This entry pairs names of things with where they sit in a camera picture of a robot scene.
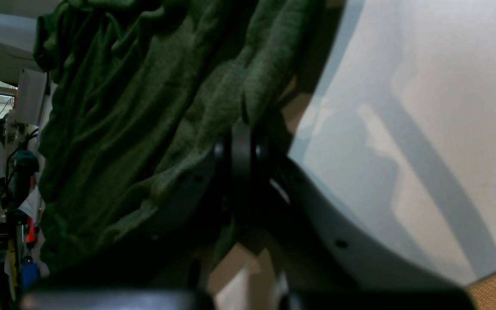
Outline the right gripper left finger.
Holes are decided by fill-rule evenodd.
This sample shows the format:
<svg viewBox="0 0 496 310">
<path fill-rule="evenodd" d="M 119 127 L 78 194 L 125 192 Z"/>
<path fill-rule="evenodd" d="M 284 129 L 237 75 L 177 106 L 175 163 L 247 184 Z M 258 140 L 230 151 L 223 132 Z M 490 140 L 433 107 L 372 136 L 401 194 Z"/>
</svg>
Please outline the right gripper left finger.
<svg viewBox="0 0 496 310">
<path fill-rule="evenodd" d="M 187 266 L 186 288 L 154 280 L 188 246 L 218 237 L 226 223 L 249 216 L 253 135 L 236 125 L 182 178 L 163 206 L 113 245 L 35 284 L 22 310 L 212 310 L 192 287 L 199 262 Z"/>
</svg>

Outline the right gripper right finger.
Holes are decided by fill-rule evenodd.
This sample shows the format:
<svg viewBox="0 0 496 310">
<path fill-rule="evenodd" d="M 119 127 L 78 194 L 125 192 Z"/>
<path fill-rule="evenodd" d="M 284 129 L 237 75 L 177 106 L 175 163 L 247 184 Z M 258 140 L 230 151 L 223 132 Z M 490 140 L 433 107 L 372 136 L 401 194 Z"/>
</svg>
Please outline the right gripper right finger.
<svg viewBox="0 0 496 310">
<path fill-rule="evenodd" d="M 472 310 L 459 286 L 392 253 L 356 227 L 260 129 L 250 130 L 258 202 L 290 280 L 280 310 Z"/>
</svg>

